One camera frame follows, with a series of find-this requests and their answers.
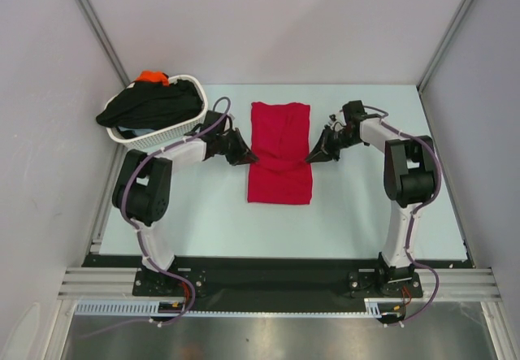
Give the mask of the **red t shirt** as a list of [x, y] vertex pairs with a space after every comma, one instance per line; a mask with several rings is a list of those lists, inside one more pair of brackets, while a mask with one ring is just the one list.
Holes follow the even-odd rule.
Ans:
[[258, 161], [249, 167], [247, 202], [310, 204], [313, 176], [306, 162], [310, 152], [310, 106], [299, 102], [254, 102], [251, 126], [252, 151]]

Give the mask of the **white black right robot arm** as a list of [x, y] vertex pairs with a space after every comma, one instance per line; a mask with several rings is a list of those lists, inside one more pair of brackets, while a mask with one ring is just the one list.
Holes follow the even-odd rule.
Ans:
[[383, 188], [391, 202], [388, 234], [379, 253], [375, 287], [393, 296], [411, 280], [414, 232], [421, 213], [436, 200], [442, 181], [440, 163], [429, 136], [416, 137], [390, 125], [388, 113], [356, 100], [329, 116], [307, 163], [339, 161], [343, 149], [363, 144], [383, 154]]

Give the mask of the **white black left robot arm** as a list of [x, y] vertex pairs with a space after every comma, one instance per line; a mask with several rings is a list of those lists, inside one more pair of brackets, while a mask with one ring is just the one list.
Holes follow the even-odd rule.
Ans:
[[161, 294], [175, 292], [179, 274], [170, 269], [175, 252], [158, 221], [167, 213], [175, 173], [216, 155], [232, 166], [256, 163], [258, 156], [245, 143], [230, 115], [209, 111], [179, 141], [151, 154], [129, 150], [119, 171], [112, 204], [136, 233], [142, 264], [154, 271], [150, 283]]

